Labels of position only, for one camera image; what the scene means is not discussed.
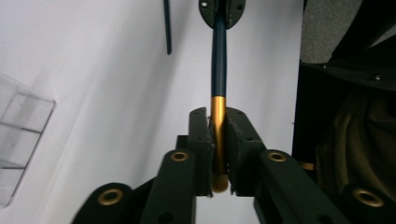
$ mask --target dark blue rod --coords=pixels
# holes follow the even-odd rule
[[[224,13],[216,14],[212,46],[212,97],[225,96],[227,83],[227,28]]]
[[[165,14],[165,30],[166,30],[166,51],[172,53],[172,33],[171,33],[171,16],[169,12],[169,0],[163,0],[163,9]]]

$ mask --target gray floor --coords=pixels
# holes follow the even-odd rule
[[[326,63],[352,23],[361,0],[308,0],[304,13],[301,60]],[[377,42],[396,34],[390,29]]]

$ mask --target white surface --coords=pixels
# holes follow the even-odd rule
[[[0,223],[70,223],[99,186],[154,177],[209,106],[212,33],[198,1],[0,1],[0,71],[57,108]],[[228,32],[228,106],[247,113],[268,148],[290,152],[302,0],[247,0]],[[197,223],[257,223],[251,199],[199,199]]]

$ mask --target brass screw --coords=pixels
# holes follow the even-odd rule
[[[121,201],[123,192],[120,189],[108,189],[99,195],[98,202],[101,205],[109,206]]]
[[[271,161],[285,161],[286,160],[286,157],[279,152],[270,152],[268,154],[268,158]]]
[[[186,161],[189,158],[189,154],[185,152],[175,152],[171,155],[173,161]]]
[[[372,207],[382,207],[384,206],[384,200],[376,196],[367,189],[354,189],[352,192],[353,196],[361,203]]]

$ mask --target transparent plastic tray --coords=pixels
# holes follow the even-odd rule
[[[17,192],[54,107],[50,98],[0,73],[0,207]]]

